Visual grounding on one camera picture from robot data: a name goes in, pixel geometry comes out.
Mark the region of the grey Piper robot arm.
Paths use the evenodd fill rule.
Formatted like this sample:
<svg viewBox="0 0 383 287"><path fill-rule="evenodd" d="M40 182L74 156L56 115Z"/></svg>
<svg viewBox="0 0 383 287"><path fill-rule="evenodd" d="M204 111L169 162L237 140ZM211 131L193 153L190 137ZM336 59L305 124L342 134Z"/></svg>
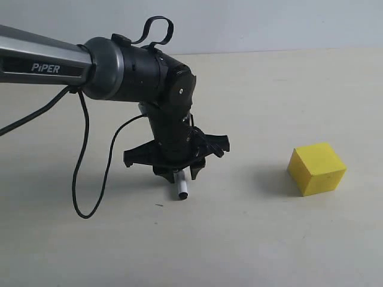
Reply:
<svg viewBox="0 0 383 287"><path fill-rule="evenodd" d="M125 151L124 163L151 166L169 182L185 168L196 177L207 156L222 157L230 149L226 135L207 135L193 123L191 69L154 44L137 47L114 34L74 45L2 26L1 81L66 85L94 100L138 103L153 140Z"/></svg>

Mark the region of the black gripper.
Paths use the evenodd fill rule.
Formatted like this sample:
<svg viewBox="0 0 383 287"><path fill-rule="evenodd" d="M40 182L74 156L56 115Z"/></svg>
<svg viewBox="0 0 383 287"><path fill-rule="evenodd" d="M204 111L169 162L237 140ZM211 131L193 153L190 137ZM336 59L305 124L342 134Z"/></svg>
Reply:
<svg viewBox="0 0 383 287"><path fill-rule="evenodd" d="M194 125L187 112L182 117L165 113L158 106L140 103L141 113L149 120L153 140L136 148L125 150L126 167L133 164L151 166L156 176L175 182L175 172L190 169L192 180L206 166L206 157L214 154L221 158L230 151L227 135L209 135Z"/></svg>

